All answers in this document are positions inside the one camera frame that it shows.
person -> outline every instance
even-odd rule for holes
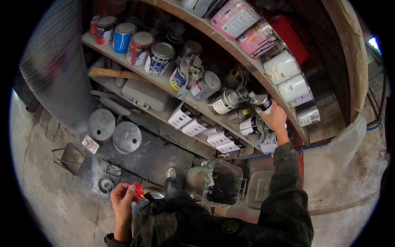
[[[207,213],[177,187],[175,171],[168,171],[165,198],[138,205],[132,214],[135,186],[119,184],[111,193],[114,233],[105,236],[108,247],[137,246],[311,246],[314,231],[302,189],[298,153],[284,127],[285,111],[273,100],[272,112],[261,114],[273,127],[278,142],[273,155],[275,172],[270,195],[261,205],[257,224]]]

concrete floor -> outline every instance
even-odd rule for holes
[[[373,118],[368,103],[364,114],[368,122]],[[10,126],[18,181],[51,243],[105,246],[103,238],[115,223],[110,200],[94,191],[93,181],[73,176],[52,162],[52,149],[76,143],[79,136],[70,134],[46,111],[41,117],[28,113],[15,93]],[[343,169],[324,150],[304,151],[304,189],[315,231],[313,246],[349,246],[374,209],[387,166],[383,125],[367,132]]]

dustpan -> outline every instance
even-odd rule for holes
[[[62,157],[56,157],[54,152],[61,150],[63,150]],[[71,143],[67,143],[64,148],[54,149],[51,153],[53,156],[53,162],[68,170],[73,175],[77,174],[86,158],[86,156],[78,152]]]

plastic bag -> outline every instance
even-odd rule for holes
[[[354,157],[357,148],[366,134],[366,118],[359,112],[356,120],[347,128],[343,129],[327,145],[326,152],[332,154],[336,164],[341,168],[348,165]]]

yellow label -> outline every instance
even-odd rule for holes
[[[177,91],[180,89],[180,87],[177,86],[177,85],[174,83],[174,81],[171,81],[170,85],[171,85],[172,88],[174,88],[174,89],[177,90]]]

